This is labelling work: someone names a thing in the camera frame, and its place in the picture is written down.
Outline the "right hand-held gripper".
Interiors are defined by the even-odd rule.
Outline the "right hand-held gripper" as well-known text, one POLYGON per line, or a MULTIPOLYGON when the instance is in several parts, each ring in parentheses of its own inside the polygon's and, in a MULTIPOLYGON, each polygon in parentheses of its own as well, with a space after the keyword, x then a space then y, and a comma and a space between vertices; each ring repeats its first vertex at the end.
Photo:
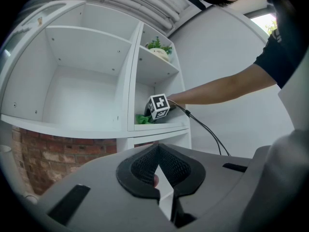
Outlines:
POLYGON ((165 117, 170 110, 169 102, 165 94, 152 95, 145 106, 144 115, 150 116, 152 120, 165 117))

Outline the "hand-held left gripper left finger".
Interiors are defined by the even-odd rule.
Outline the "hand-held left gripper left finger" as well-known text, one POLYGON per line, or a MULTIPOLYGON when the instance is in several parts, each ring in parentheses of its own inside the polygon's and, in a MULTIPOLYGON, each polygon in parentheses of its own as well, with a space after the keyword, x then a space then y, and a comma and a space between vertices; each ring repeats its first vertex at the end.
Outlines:
POLYGON ((66 227, 72 232, 172 232, 174 225, 157 200, 132 196, 119 184, 116 169, 125 159, 148 146, 125 150, 92 160, 56 182, 39 199, 47 214, 74 186, 90 187, 66 227))

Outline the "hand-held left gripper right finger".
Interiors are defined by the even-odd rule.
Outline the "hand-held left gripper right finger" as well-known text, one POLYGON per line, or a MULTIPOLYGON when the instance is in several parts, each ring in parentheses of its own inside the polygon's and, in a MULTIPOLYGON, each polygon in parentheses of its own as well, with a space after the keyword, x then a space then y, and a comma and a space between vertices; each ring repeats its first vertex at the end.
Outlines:
POLYGON ((160 164, 175 160, 185 176, 174 187, 171 220, 157 232, 257 232, 272 218, 269 147, 252 159, 158 145, 160 164))

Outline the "green cloth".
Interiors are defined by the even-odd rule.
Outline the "green cloth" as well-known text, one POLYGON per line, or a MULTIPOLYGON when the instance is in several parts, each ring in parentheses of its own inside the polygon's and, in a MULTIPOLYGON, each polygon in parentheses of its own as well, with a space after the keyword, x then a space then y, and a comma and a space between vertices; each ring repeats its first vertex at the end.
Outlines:
POLYGON ((155 121, 153 120, 152 116, 145 116, 142 114, 136 114, 135 115, 136 123, 138 125, 150 125, 150 124, 155 124, 155 121))

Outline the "white shelf unit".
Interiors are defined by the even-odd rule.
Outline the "white shelf unit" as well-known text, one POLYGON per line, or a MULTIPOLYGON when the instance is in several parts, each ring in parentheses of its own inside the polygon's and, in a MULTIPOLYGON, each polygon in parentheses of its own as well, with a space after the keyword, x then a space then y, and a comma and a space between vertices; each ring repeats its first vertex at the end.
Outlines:
POLYGON ((188 117, 169 112, 138 125, 150 96, 184 91, 177 52, 145 48, 165 35, 123 12, 82 0, 50 2, 0 48, 0 118, 53 136, 116 139, 118 151, 151 141, 191 147, 188 117))

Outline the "person's right forearm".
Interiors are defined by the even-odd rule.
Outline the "person's right forearm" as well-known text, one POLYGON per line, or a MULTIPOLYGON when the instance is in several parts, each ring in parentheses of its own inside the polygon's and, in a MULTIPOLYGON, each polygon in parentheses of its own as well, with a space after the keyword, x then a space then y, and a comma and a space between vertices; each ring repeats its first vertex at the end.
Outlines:
POLYGON ((213 80, 184 92, 168 96, 178 105, 209 105, 231 101, 252 92, 276 85, 277 82, 261 67, 252 64, 241 72, 213 80))

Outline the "potted plant in white pot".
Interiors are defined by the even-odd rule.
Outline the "potted plant in white pot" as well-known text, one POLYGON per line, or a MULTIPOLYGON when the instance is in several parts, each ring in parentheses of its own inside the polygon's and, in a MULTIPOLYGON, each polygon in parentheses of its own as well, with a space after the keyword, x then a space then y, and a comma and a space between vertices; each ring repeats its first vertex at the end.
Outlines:
POLYGON ((159 36, 156 36, 149 43, 145 45, 145 48, 150 50, 157 57, 170 62, 170 55, 172 54, 172 46, 162 44, 159 36))

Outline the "white ceiling pipes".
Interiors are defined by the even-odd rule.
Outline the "white ceiling pipes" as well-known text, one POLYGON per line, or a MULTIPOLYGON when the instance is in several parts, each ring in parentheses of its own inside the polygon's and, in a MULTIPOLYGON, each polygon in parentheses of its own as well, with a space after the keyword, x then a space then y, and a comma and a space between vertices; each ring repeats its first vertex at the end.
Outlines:
POLYGON ((170 31, 184 23, 190 4, 186 0, 97 0, 133 14, 157 30, 170 31))

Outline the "window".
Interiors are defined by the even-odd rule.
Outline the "window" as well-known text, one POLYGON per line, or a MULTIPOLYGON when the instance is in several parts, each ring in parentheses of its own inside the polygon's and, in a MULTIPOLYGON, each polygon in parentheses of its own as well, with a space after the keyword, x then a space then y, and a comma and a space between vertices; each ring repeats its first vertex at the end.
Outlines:
POLYGON ((265 14, 251 18, 251 21, 258 25, 268 36, 278 28, 276 17, 272 14, 265 14))

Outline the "person's black shirt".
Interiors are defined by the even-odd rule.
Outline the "person's black shirt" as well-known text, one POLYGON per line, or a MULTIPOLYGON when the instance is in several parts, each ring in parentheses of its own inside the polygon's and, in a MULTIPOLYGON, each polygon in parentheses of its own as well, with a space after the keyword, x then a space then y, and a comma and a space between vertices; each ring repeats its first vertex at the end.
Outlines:
POLYGON ((305 0, 267 0, 276 11, 277 29, 272 31, 263 52, 254 62, 266 71, 280 88, 288 82, 309 47, 309 23, 305 0))

